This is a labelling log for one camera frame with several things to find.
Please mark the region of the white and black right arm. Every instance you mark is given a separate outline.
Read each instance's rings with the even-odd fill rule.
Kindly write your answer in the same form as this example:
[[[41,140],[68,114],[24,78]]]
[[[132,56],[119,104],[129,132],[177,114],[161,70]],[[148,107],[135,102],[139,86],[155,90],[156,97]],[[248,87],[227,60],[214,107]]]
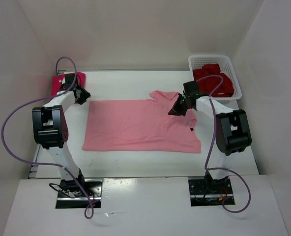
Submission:
[[[214,194],[226,183],[233,156],[245,151],[252,142],[247,115],[242,109],[229,108],[200,92],[195,81],[186,82],[183,87],[168,114],[185,116],[194,109],[212,118],[214,128],[204,166],[204,188],[206,193]]]

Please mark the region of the magenta t-shirt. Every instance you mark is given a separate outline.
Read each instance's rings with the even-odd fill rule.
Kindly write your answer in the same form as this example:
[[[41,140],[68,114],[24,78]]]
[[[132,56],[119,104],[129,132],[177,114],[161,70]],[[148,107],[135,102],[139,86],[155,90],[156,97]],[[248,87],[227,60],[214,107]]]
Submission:
[[[67,74],[61,74],[58,76],[53,76],[52,79],[52,89],[51,89],[51,96],[56,95],[56,93],[59,91],[61,85],[64,83],[65,78],[71,76],[72,79],[74,79],[74,73],[67,73]],[[82,72],[77,73],[77,81],[78,84],[81,85],[82,87],[86,86],[86,74]]]

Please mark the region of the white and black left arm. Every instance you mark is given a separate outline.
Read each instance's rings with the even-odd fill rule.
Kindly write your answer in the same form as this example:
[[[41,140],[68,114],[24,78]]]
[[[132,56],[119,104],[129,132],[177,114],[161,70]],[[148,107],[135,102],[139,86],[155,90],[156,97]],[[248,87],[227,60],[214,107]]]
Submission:
[[[71,192],[74,196],[88,193],[81,169],[75,164],[67,145],[69,130],[65,111],[77,103],[84,104],[90,93],[81,85],[76,84],[71,91],[66,91],[67,84],[61,86],[61,91],[42,107],[32,110],[33,136],[60,166],[62,190]]]

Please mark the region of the light pink t-shirt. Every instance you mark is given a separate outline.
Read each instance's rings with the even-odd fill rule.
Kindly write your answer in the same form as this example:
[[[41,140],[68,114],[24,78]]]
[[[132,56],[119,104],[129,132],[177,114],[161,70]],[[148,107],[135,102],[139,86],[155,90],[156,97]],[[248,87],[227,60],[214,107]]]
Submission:
[[[200,153],[197,118],[168,112],[179,93],[153,91],[149,99],[89,103],[84,151],[167,151]]]

